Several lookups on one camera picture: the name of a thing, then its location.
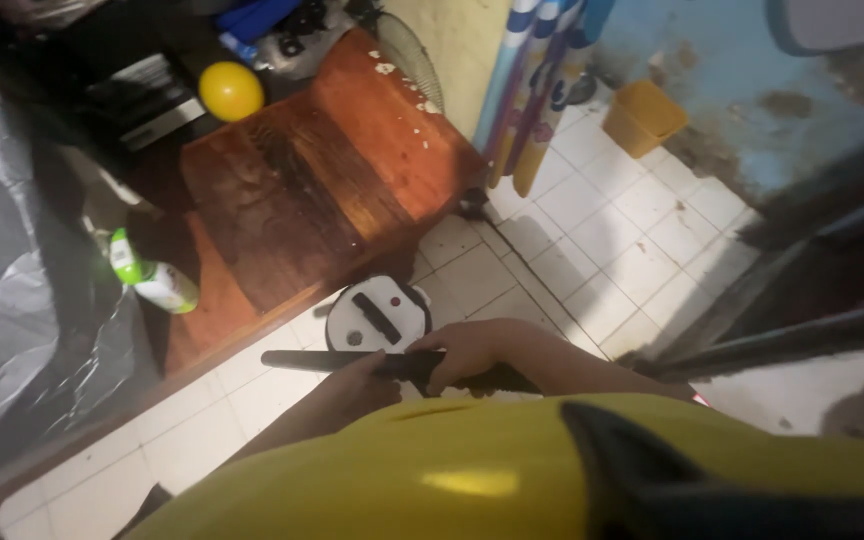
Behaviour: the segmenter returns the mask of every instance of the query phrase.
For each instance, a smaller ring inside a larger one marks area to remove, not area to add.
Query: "blue wall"
[[[661,82],[692,128],[670,150],[753,206],[864,147],[864,48],[788,55],[764,0],[618,0],[596,62]]]

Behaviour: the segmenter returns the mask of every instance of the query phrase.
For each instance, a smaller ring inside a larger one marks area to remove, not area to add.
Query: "plastic bottle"
[[[175,266],[143,260],[126,235],[117,228],[109,245],[109,259],[123,284],[168,313],[189,313],[199,304],[199,288]]]

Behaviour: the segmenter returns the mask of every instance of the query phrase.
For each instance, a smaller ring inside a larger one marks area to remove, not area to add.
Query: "yellow plastic container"
[[[641,158],[689,124],[689,115],[652,80],[619,88],[602,130],[632,158]]]

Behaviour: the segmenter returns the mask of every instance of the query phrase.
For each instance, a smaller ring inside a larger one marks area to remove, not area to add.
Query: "yellow ball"
[[[205,68],[198,78],[198,95],[205,108],[225,122],[241,120],[265,104],[256,74],[234,61],[219,61]]]

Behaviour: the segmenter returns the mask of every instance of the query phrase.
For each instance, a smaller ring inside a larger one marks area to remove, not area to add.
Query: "hand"
[[[445,349],[445,358],[429,377],[427,390],[438,396],[456,381],[485,373],[498,362],[504,362],[504,344],[522,331],[522,324],[514,319],[492,319],[446,325],[415,341],[406,353]],[[476,391],[473,395],[493,393],[495,390]]]
[[[372,412],[402,401],[398,382],[373,376],[385,360],[378,350],[330,374],[282,416],[306,424],[310,436],[334,434]]]

